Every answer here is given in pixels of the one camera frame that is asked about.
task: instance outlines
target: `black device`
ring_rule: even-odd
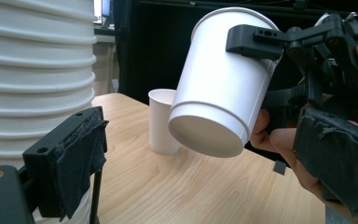
[[[22,154],[18,171],[0,166],[0,223],[34,223],[42,217],[72,217],[94,175],[89,223],[98,223],[97,210],[107,150],[103,110],[79,111]]]
[[[347,122],[358,108],[355,17],[330,14],[314,27],[286,33],[238,25],[228,31],[227,51],[279,60],[285,50],[303,78],[292,88],[266,93],[268,131],[296,122],[297,158],[321,180],[326,200],[345,204],[358,217],[358,127]]]

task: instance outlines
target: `table surface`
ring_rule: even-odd
[[[108,152],[101,223],[325,223],[324,204],[291,169],[252,151],[222,159],[181,147],[162,156],[149,146],[149,108],[123,94],[98,96]]]

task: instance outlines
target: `human hand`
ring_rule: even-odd
[[[358,124],[358,112],[352,118]],[[253,133],[251,135],[251,144],[255,148],[264,149],[267,151],[280,153],[295,173],[300,185],[316,195],[326,205],[338,211],[341,215],[358,222],[357,218],[353,218],[349,210],[337,203],[330,203],[324,201],[322,198],[322,184],[312,176],[303,164],[296,158],[293,151],[295,142],[296,129],[276,129],[270,135],[266,133],[266,127],[269,124],[269,112],[267,110],[260,110]]]

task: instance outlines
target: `stacked cups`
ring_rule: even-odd
[[[0,165],[20,168],[25,149],[91,106],[92,21],[90,0],[0,1]],[[89,195],[64,223],[88,222]]]

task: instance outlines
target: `white paper cup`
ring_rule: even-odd
[[[168,118],[175,90],[158,89],[149,92],[150,147],[161,155],[176,153],[180,144],[168,131]]]
[[[234,157],[249,141],[276,63],[226,52],[228,30],[249,24],[278,30],[250,9],[228,7],[195,26],[172,103],[169,130],[184,146]]]

